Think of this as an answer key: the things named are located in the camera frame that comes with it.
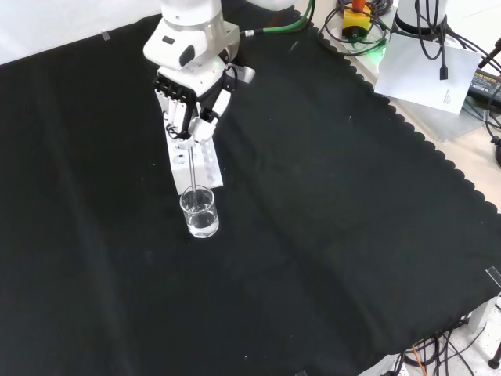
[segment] paper sheet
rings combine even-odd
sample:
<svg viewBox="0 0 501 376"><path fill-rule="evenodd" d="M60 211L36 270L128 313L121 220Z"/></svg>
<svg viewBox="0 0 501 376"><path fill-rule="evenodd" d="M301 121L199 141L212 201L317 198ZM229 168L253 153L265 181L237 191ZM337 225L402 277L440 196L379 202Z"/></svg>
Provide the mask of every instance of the paper sheet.
<svg viewBox="0 0 501 376"><path fill-rule="evenodd" d="M438 43L425 41L424 45L430 56L437 54ZM458 114L480 59L477 52L446 45L449 78L440 81L442 57L431 61L424 55L419 39L393 34L374 91Z"/></svg>

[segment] connector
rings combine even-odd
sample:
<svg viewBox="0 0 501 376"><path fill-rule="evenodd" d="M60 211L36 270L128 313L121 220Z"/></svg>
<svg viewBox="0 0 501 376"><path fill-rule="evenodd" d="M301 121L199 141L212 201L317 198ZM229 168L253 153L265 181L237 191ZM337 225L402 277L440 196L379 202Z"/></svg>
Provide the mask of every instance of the connector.
<svg viewBox="0 0 501 376"><path fill-rule="evenodd" d="M440 67L440 81L444 81L449 78L449 69L445 64Z"/></svg>
<svg viewBox="0 0 501 376"><path fill-rule="evenodd" d="M493 143L496 146L501 146L501 139L498 136L494 136L491 139L491 143Z"/></svg>

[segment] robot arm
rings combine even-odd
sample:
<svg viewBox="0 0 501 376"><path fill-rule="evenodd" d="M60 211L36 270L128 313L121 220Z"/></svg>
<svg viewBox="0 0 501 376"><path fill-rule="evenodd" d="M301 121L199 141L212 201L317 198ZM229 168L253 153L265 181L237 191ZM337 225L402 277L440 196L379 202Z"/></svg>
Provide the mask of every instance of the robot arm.
<svg viewBox="0 0 501 376"><path fill-rule="evenodd" d="M162 16L143 52L160 66L154 86L166 132L188 150L212 137L229 104L240 30L223 20L221 0L163 0Z"/></svg>

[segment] glass beaker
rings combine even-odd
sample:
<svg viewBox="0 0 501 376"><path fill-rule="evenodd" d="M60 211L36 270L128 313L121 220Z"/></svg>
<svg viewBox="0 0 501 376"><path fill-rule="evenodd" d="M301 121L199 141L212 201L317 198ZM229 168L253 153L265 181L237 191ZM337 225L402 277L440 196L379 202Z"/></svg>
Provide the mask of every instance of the glass beaker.
<svg viewBox="0 0 501 376"><path fill-rule="evenodd" d="M188 230L194 237L211 237L219 227L214 193L205 186L189 186L179 199Z"/></svg>

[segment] water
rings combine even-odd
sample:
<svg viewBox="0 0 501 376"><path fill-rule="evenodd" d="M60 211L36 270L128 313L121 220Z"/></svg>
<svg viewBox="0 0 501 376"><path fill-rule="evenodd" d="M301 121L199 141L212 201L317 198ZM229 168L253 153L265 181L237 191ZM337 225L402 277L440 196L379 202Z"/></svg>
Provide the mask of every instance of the water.
<svg viewBox="0 0 501 376"><path fill-rule="evenodd" d="M210 211L191 215L188 219L188 230L194 237L210 237L219 227L219 218Z"/></svg>

